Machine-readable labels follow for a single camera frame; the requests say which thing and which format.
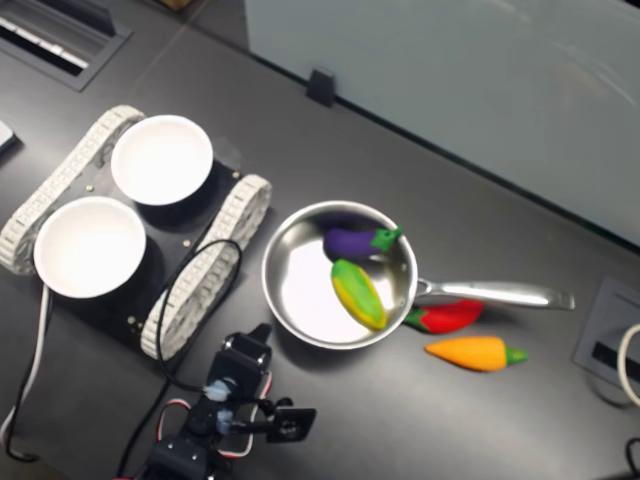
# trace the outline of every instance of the red chili pepper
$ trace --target red chili pepper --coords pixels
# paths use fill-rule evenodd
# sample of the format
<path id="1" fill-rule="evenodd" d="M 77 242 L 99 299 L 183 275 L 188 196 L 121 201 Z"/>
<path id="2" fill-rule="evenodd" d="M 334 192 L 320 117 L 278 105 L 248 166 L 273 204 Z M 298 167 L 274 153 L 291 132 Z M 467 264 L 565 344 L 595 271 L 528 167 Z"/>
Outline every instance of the red chili pepper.
<path id="1" fill-rule="evenodd" d="M 421 332 L 450 333 L 475 322 L 483 307 L 482 302 L 467 299 L 450 305 L 420 307 L 412 310 L 403 323 Z"/>

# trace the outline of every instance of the orange carrot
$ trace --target orange carrot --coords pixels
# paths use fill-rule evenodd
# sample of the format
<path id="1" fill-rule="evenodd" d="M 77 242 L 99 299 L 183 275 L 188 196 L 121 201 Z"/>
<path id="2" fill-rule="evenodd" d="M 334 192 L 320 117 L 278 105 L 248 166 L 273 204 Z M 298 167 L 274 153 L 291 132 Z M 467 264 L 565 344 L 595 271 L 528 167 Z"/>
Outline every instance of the orange carrot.
<path id="1" fill-rule="evenodd" d="M 424 349 L 448 362 L 483 372 L 501 370 L 527 359 L 527 352 L 506 346 L 498 337 L 452 338 L 432 343 Z"/>

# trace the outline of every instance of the white caterpillar track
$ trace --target white caterpillar track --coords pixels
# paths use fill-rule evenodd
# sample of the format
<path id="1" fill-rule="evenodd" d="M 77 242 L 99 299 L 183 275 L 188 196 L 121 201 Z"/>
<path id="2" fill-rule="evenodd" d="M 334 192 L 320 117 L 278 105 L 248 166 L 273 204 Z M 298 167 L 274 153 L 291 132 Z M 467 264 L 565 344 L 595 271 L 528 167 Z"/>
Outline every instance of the white caterpillar track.
<path id="1" fill-rule="evenodd" d="M 121 105 L 108 110 L 80 140 L 64 162 L 22 204 L 0 232 L 0 264 L 18 275 L 32 275 L 33 245 L 51 207 L 91 162 L 106 163 L 122 133 L 144 114 Z"/>
<path id="2" fill-rule="evenodd" d="M 142 112 L 121 105 L 98 119 L 65 161 L 4 226 L 0 232 L 0 265 L 20 275 L 35 273 L 33 245 L 38 230 L 52 213 L 53 204 L 91 162 L 107 164 L 120 135 L 143 118 Z M 270 201 L 271 184 L 257 175 L 247 175 L 231 190 L 199 245 L 230 238 L 244 249 L 262 223 Z M 180 275 L 162 325 L 165 358 L 173 357 L 193 334 L 235 262 L 233 247 L 221 244 L 200 255 Z M 155 336 L 164 295 L 166 292 L 156 301 L 140 338 L 140 347 L 153 358 L 156 358 Z"/>
<path id="3" fill-rule="evenodd" d="M 271 184 L 257 175 L 247 175 L 231 190 L 198 246 L 230 238 L 244 250 L 262 223 L 270 201 Z M 216 245 L 199 255 L 178 277 L 162 322 L 160 340 L 164 358 L 173 357 L 193 334 L 231 274 L 236 259 L 232 246 Z M 156 301 L 140 338 L 140 347 L 153 358 L 157 357 L 156 332 L 166 293 Z"/>

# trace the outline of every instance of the pan handle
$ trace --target pan handle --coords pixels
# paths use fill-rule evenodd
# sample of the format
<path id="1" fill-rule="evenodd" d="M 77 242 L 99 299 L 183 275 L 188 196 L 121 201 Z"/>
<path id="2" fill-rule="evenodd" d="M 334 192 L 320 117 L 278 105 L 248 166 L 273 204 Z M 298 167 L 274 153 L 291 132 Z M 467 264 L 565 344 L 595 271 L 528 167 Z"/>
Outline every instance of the pan handle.
<path id="1" fill-rule="evenodd" d="M 488 300 L 524 307 L 573 310 L 573 295 L 552 288 L 513 282 L 428 282 L 418 279 L 418 293 Z"/>

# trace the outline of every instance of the stainless steel pan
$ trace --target stainless steel pan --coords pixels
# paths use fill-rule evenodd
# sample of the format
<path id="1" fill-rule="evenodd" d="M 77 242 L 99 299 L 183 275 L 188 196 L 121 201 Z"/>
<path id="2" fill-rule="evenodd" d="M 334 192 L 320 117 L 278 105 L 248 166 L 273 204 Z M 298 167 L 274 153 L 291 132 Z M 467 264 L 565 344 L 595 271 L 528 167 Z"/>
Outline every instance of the stainless steel pan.
<path id="1" fill-rule="evenodd" d="M 387 327 L 372 331 L 356 322 L 331 283 L 331 260 L 322 248 L 332 227 L 395 229 L 377 210 L 354 202 L 331 201 L 303 208 L 278 228 L 262 263 L 262 286 L 276 318 L 298 338 L 318 347 L 349 350 L 382 340 L 409 313 L 416 296 L 447 295 L 537 308 L 571 310 L 568 293 L 509 282 L 436 283 L 418 278 L 415 255 L 401 237 L 380 258 L 360 265 L 371 277 L 387 313 Z"/>

